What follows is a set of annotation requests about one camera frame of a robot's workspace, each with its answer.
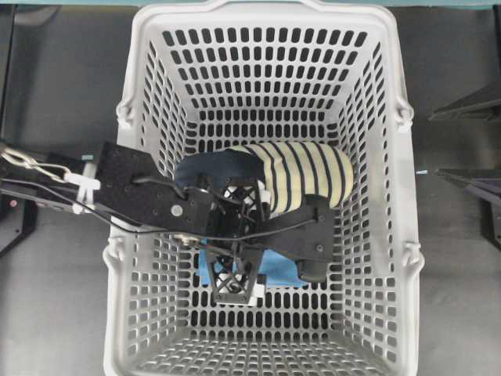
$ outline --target white cable tie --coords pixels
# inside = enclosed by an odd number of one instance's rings
[[[64,174],[64,181],[78,186],[77,201],[91,208],[94,207],[94,191],[101,189],[101,182],[92,178],[96,173],[96,165],[86,163],[83,173],[74,174],[73,172]],[[81,214],[84,208],[79,204],[73,204],[73,213]]]

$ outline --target metal chain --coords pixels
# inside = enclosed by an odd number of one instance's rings
[[[30,157],[28,154],[23,153],[22,151],[12,149],[10,147],[6,147],[2,154],[2,157],[11,163],[12,165],[18,166],[18,167],[23,167],[28,170],[35,170],[40,172],[41,174],[48,176],[50,179],[54,180],[55,182],[58,183],[67,183],[66,180],[61,179],[58,175],[50,172],[49,170],[45,169],[44,167],[48,168],[58,168],[60,170],[63,170],[65,174],[70,174],[71,170],[66,167],[62,166],[61,164],[52,164],[52,163],[40,163],[33,157]]]

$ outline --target black metal bracket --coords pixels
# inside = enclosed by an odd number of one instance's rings
[[[490,204],[492,239],[501,248],[501,170],[439,169],[436,174]]]
[[[34,231],[37,205],[33,201],[2,195],[0,199],[0,256]]]
[[[431,121],[475,119],[501,121],[501,78],[472,94],[435,110]]]

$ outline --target black plastic part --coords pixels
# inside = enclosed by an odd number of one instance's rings
[[[439,169],[436,174],[489,203],[492,235],[487,238],[501,250],[501,170]]]
[[[37,205],[15,197],[0,199],[0,256],[22,241],[35,228]]]
[[[457,119],[501,121],[501,79],[435,110],[430,116],[432,121]]]
[[[186,199],[181,199],[163,184],[133,183],[141,176],[168,179],[158,172],[150,154],[105,143],[96,171],[101,189],[95,192],[95,200],[107,211],[144,225],[210,234],[207,228],[217,222],[218,215],[211,210],[214,195],[194,188],[186,190]],[[181,215],[173,214],[173,205],[181,208]]]

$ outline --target blue cloth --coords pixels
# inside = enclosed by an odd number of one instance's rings
[[[297,277],[294,261],[271,249],[265,250],[261,266],[259,266],[259,273],[266,275],[266,286],[268,287],[301,287],[307,284]],[[200,277],[201,284],[207,285],[211,282],[203,249],[200,250],[199,268],[196,274]]]

